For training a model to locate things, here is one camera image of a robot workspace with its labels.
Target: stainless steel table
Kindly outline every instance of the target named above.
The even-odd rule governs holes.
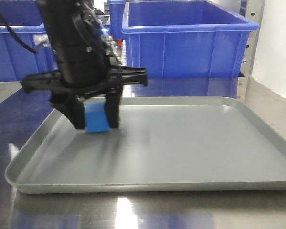
[[[250,78],[151,79],[124,96],[237,97],[286,139],[286,100]],[[0,104],[0,229],[286,229],[286,191],[26,195],[4,179],[10,159],[50,113],[48,92]]]

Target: black cable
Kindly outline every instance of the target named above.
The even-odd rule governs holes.
[[[5,19],[5,17],[2,15],[1,11],[0,11],[0,20],[3,22],[4,26],[6,26],[6,29],[8,30],[8,32],[10,33],[10,35],[15,39],[15,41],[17,43],[19,43],[22,47],[24,47],[25,49],[31,51],[34,54],[37,54],[39,52],[39,48],[47,43],[47,41],[44,41],[40,44],[38,44],[36,46],[36,49],[33,49],[32,47],[30,47],[29,45],[27,45],[24,41],[21,40],[21,38],[18,37],[18,35],[15,33],[15,31],[11,28],[11,26],[9,25],[9,23],[7,22],[7,20]]]

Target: gray tray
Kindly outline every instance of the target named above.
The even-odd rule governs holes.
[[[85,133],[54,110],[7,181],[25,193],[286,189],[286,141],[238,100],[124,98],[121,120]]]

